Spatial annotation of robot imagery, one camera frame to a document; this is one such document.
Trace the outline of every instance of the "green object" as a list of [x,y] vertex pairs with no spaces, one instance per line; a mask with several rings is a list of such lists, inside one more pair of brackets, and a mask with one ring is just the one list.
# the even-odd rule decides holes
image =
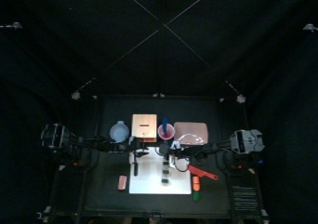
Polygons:
[[199,201],[200,201],[200,192],[193,191],[193,202],[199,202]]

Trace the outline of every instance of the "table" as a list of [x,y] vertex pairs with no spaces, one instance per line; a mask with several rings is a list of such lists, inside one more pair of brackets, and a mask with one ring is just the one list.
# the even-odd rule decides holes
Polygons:
[[[168,116],[171,123],[205,123],[209,142],[225,140],[233,131],[248,129],[243,104],[232,99],[220,101],[212,98],[116,96],[78,101],[66,126],[81,136],[109,137],[108,132],[116,121],[124,121],[129,126],[135,113],[156,114],[159,121]],[[128,189],[117,191],[119,176],[129,176],[128,154],[92,151],[92,165],[84,172],[73,172],[68,167],[57,171],[50,199],[52,213],[54,216],[73,216],[77,223],[84,216],[231,219],[253,216],[260,220],[256,176],[245,172],[232,176],[224,172],[223,153],[209,155],[203,165],[191,162],[219,176],[217,181],[201,178],[201,200],[196,203],[191,194],[129,194]],[[239,211],[235,206],[237,202],[231,202],[239,187],[244,185],[253,187],[256,199],[256,206],[247,212]]]

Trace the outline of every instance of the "small box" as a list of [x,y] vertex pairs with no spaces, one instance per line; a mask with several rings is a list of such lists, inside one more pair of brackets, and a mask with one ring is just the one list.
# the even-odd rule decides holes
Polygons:
[[144,142],[156,141],[156,114],[132,115],[132,136]]

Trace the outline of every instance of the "black enclosure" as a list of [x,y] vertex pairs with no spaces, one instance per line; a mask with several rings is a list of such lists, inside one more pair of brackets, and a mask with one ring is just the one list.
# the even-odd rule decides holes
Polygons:
[[[57,167],[41,147],[44,126],[107,136],[135,112],[205,121],[211,141],[258,129],[271,221],[316,223],[316,12],[316,0],[0,0],[0,223],[34,223],[49,203]],[[107,166],[103,155],[93,157]],[[58,177],[60,210],[77,202],[86,216],[127,209],[111,213],[89,195],[62,200],[99,189],[89,178],[103,168]],[[228,218],[225,205],[215,216],[212,206],[192,215],[159,209]]]

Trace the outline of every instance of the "metal rod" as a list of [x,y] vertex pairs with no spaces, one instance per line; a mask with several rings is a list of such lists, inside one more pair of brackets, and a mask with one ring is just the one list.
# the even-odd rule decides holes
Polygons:
[[[100,72],[100,74],[105,73],[157,32],[159,30],[156,30],[149,36],[147,36],[147,38],[136,46],[133,46],[132,49],[129,49],[129,51],[119,59],[115,60],[115,62]],[[76,91],[81,91],[94,80],[96,78],[93,77]]]
[[201,0],[196,0],[167,23],[169,25]]
[[164,24],[164,27],[169,30],[169,32],[175,35],[175,37],[180,40],[180,42],[185,45],[185,47],[192,51],[192,53],[196,55],[196,57],[200,59],[200,61],[211,67],[211,65],[205,62],[205,60],[201,58],[201,56],[195,52],[195,50],[191,48],[191,46],[185,43],[185,41],[181,39],[181,37],[169,29],[169,27]]
[[159,20],[159,19],[155,17],[155,15],[145,9],[145,7],[144,7],[136,0],[133,0],[133,2],[148,12],[148,14],[149,14],[156,20]]

